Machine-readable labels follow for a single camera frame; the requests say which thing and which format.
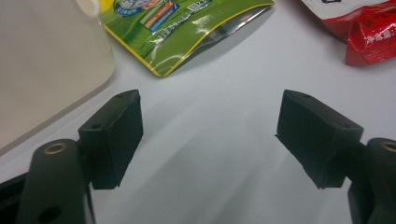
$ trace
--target screw hole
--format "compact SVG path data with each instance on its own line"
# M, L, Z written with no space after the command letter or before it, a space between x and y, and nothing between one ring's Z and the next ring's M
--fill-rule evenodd
M40 223L49 223L57 218L62 213L60 206L52 206L44 210L38 217Z
M59 153L67 148L67 144L65 143L56 143L53 145L50 145L49 147L46 147L44 149L44 153L46 154L56 154Z
M384 147L385 149L389 150L389 151L393 151L396 152L396 144L392 143L392 142L384 142L381 144L382 147Z
M100 124L93 124L91 126L92 129L100 129L101 127L102 127L102 125L100 125Z

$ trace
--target white tabletop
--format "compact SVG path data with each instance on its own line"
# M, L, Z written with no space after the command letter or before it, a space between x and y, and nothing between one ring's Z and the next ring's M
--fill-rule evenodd
M28 171L34 150L77 129L113 95L138 89L144 136L120 188L93 191L97 223L351 223L347 180L317 189L274 137L283 90L318 98L396 138L396 61L344 64L346 45L300 1L276 5L157 78L110 37L116 70L91 99L0 157L0 182Z

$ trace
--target red snack bag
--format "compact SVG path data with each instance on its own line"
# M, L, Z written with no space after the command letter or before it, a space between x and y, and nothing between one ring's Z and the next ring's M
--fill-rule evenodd
M346 42L346 64L379 63L396 56L396 0L303 2Z

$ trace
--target green snack bag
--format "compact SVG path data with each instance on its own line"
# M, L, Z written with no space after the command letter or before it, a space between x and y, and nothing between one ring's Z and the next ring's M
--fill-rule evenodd
M195 49L235 32L242 24L233 19L244 16L242 22L250 21L274 4L272 0L99 2L106 29L158 77L168 76Z

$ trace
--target product packaging label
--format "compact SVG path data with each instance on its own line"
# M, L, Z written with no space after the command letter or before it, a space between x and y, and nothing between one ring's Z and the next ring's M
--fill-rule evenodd
M168 76L225 22L274 3L272 0L99 2L106 29L158 77Z
M346 42L346 64L362 66L396 56L396 0L302 0Z

